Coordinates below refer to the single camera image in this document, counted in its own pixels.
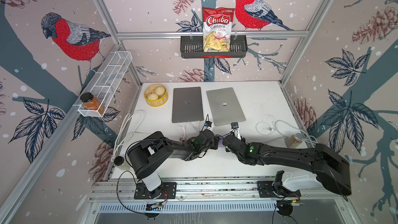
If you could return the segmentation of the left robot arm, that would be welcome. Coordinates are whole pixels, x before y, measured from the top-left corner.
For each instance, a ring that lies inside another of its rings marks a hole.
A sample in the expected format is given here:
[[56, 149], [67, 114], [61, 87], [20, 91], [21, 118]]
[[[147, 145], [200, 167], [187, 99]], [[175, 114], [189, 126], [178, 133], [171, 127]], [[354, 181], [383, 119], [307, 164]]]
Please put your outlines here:
[[208, 150], [218, 149], [219, 140], [220, 138], [209, 129], [182, 142], [170, 140], [162, 132], [156, 131], [130, 145], [125, 152], [125, 158], [134, 170], [137, 179], [145, 185], [146, 190], [158, 195], [163, 190], [163, 182], [157, 169], [166, 159], [192, 161], [202, 158]]

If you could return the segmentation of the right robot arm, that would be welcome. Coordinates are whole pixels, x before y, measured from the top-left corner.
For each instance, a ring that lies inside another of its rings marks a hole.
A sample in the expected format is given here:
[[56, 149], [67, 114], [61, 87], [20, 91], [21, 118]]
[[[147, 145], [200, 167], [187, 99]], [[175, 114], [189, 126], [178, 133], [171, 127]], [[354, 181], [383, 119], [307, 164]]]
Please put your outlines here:
[[246, 144], [244, 138], [227, 135], [223, 145], [243, 164], [298, 168], [295, 172], [283, 169], [276, 173], [273, 182], [276, 196], [321, 187], [345, 197], [352, 194], [349, 162], [324, 144], [316, 144], [314, 148], [283, 148], [256, 142]]

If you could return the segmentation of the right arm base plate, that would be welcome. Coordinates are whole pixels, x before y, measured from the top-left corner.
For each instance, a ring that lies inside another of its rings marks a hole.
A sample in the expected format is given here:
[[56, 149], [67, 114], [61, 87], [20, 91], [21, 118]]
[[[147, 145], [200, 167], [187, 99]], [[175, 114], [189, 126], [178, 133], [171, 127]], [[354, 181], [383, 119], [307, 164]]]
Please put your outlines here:
[[300, 198], [301, 192], [289, 191], [283, 186], [276, 187], [272, 181], [257, 181], [257, 191], [260, 198]]

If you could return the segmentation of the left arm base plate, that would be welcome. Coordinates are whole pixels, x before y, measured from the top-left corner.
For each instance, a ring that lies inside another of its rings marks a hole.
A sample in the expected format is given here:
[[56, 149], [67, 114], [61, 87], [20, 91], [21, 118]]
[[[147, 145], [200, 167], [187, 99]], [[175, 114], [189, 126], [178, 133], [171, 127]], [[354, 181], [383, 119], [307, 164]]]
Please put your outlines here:
[[138, 183], [135, 190], [135, 200], [165, 200], [175, 199], [176, 197], [176, 182], [162, 183], [154, 191], [149, 191], [144, 183]]

